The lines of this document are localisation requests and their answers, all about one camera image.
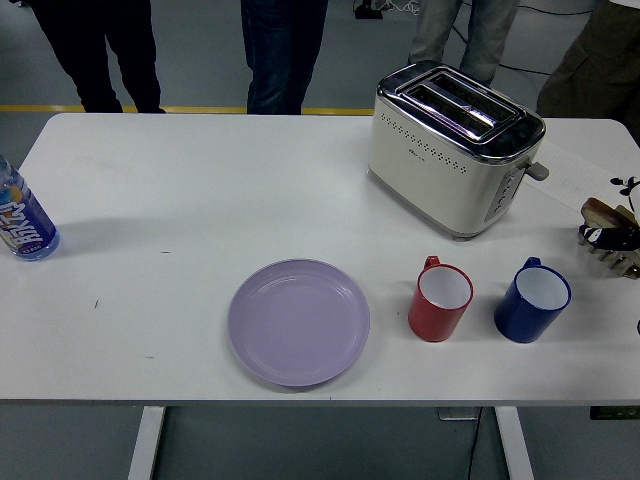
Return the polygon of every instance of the plastic bottle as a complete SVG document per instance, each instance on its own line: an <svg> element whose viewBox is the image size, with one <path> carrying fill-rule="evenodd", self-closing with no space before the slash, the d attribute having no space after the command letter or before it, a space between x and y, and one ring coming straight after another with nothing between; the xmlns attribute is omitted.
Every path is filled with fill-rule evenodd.
<svg viewBox="0 0 640 480"><path fill-rule="evenodd" d="M60 234L24 178L0 155L0 236L14 255L31 262L53 253Z"/></svg>

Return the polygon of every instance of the white toaster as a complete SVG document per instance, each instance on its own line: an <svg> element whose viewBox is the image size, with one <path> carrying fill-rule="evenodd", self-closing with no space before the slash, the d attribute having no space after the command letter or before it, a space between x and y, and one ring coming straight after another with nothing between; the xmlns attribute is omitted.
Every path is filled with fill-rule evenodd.
<svg viewBox="0 0 640 480"><path fill-rule="evenodd" d="M380 81L369 170L455 238L511 206L545 133L540 117L463 73L420 62Z"/></svg>

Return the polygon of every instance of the yellow floor line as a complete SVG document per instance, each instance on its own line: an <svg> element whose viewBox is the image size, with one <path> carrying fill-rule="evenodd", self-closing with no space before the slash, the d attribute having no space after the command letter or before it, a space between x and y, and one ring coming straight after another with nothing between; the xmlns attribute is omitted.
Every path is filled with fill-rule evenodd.
<svg viewBox="0 0 640 480"><path fill-rule="evenodd" d="M245 107L172 107L163 106L169 113L246 113ZM136 111L133 106L124 106L127 113ZM60 113L83 112L81 105L0 105L0 112L8 113ZM373 115L372 108L303 108L305 115Z"/></svg>

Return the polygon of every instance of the purple plate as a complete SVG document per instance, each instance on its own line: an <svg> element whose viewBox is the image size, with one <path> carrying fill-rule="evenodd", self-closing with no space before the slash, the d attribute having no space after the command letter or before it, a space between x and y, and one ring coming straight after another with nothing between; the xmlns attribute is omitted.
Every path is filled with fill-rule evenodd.
<svg viewBox="0 0 640 480"><path fill-rule="evenodd" d="M369 335L369 307L341 270L316 260L284 260L249 277L229 309L240 361L278 385L325 382L356 361Z"/></svg>

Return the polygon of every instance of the floor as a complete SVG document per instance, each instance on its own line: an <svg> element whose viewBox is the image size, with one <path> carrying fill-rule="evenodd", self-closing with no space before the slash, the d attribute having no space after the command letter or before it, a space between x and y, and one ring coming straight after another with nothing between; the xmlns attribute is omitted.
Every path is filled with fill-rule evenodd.
<svg viewBox="0 0 640 480"><path fill-rule="evenodd" d="M503 56L510 68L499 68L493 88L535 109L545 73L587 21L581 12L597 1L522 0ZM392 9L384 10L383 20L355 20L358 2L330 0L305 102L308 113L370 113L378 81L406 63L415 17L402 9L416 3L387 2ZM163 106L177 113L241 112L250 75L237 0L152 5ZM469 11L463 5L456 21L463 36ZM457 66L463 50L462 39L452 33L445 63ZM115 59L111 63L114 88L131 105ZM49 118L79 109L75 89L31 10L0 1L0 154L19 167ZM507 478L495 418L487 412L471 478ZM300 478L314 466L325 473L317 478L464 478L476 427L440 422L435 409L260 413L264 423L258 425L251 408L170 412L157 478L210 478L213 468L222 468L225 478ZM0 478L126 478L140 414L135 407L0 406ZM326 415L341 427L327 428ZM526 408L520 416L536 479L640 475L640 422L591 421L588 407ZM265 445L274 432L277 442ZM387 442L372 441L380 436ZM291 444L297 445L293 453ZM295 468L285 472L277 459Z"/></svg>

